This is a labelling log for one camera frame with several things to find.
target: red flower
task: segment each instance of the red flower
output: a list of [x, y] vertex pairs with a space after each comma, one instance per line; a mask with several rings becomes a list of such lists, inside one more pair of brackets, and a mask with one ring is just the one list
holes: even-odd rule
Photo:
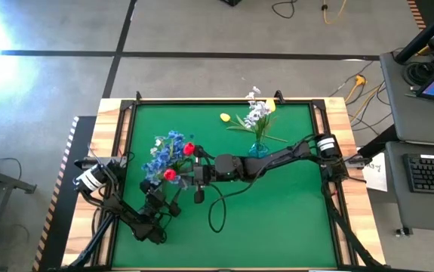
[[177, 177], [177, 173], [173, 169], [166, 169], [163, 177], [165, 177], [165, 179], [168, 181], [172, 181]]
[[193, 154], [193, 151], [195, 151], [195, 144], [192, 143], [186, 143], [185, 147], [183, 148], [183, 154], [186, 156], [191, 156]]

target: green mat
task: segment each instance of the green mat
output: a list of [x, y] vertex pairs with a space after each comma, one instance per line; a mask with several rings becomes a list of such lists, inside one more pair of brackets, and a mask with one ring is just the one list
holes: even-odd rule
[[[155, 136], [176, 130], [194, 134], [194, 143], [213, 156], [231, 153], [247, 156], [254, 135], [226, 130], [221, 113], [244, 117], [246, 104], [140, 105], [137, 108], [124, 200], [135, 209], [144, 203], [139, 183], [145, 174], [141, 165], [151, 160], [149, 149]], [[266, 139], [271, 152], [291, 145], [312, 133], [307, 104], [278, 105], [272, 136]], [[226, 225], [221, 233], [208, 226], [208, 207], [218, 195], [205, 188], [205, 202], [193, 202], [194, 189], [183, 191], [182, 209], [166, 228], [168, 240], [156, 245], [135, 240], [131, 230], [120, 224], [113, 267], [335, 267], [324, 197], [320, 191], [319, 167], [312, 162], [295, 162], [267, 172], [247, 192], [226, 200]], [[223, 193], [242, 189], [242, 182], [216, 184]], [[169, 198], [176, 187], [168, 186]], [[221, 204], [213, 212], [220, 226]]]

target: concrete floor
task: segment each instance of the concrete floor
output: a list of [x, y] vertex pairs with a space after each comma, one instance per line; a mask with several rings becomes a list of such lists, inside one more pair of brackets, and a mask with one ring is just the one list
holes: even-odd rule
[[[272, 12], [273, 2], [244, 0], [229, 8], [218, 0], [139, 0], [125, 50], [379, 54], [405, 46], [418, 33], [405, 0], [348, 2], [343, 18], [331, 26], [322, 22], [320, 2], [300, 0], [290, 20]], [[0, 0], [0, 49], [114, 51], [128, 4]], [[340, 2], [328, 4], [333, 17]], [[0, 223], [0, 233], [10, 234], [10, 239], [0, 237], [2, 245], [23, 239], [13, 224], [23, 224], [31, 234], [27, 244], [0, 249], [0, 266], [9, 271], [32, 266], [72, 118], [96, 114], [111, 62], [111, 57], [0, 56], [0, 157], [18, 158], [23, 179], [38, 185], [34, 195], [13, 193]], [[264, 94], [280, 89], [286, 96], [325, 97], [366, 63], [123, 57], [111, 97], [133, 97], [136, 91], [144, 97], [235, 97], [254, 85]], [[378, 63], [363, 74], [366, 90], [383, 80]], [[374, 100], [365, 121], [374, 123], [389, 112]], [[375, 128], [390, 124], [392, 118]], [[359, 145], [373, 136], [369, 129], [355, 133]], [[0, 171], [16, 175], [17, 167], [1, 162]], [[391, 234], [399, 227], [396, 206], [371, 198], [388, 264], [434, 270], [434, 231], [396, 239]]]

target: yellow flower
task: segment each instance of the yellow flower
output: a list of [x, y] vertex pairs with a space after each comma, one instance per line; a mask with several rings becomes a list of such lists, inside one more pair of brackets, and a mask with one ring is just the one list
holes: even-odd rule
[[224, 121], [224, 122], [228, 122], [228, 121], [230, 121], [230, 115], [228, 115], [226, 113], [222, 113], [222, 114], [220, 114], [220, 119], [222, 119], [222, 121]]
[[271, 112], [275, 112], [275, 102], [273, 99], [267, 99], [265, 104], [268, 106], [268, 108], [270, 108]]

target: glass vase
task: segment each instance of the glass vase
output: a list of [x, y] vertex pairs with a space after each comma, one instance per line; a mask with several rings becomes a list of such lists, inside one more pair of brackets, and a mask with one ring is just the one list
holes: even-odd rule
[[252, 144], [248, 155], [254, 158], [263, 158], [269, 154], [269, 148], [261, 141], [255, 141]]

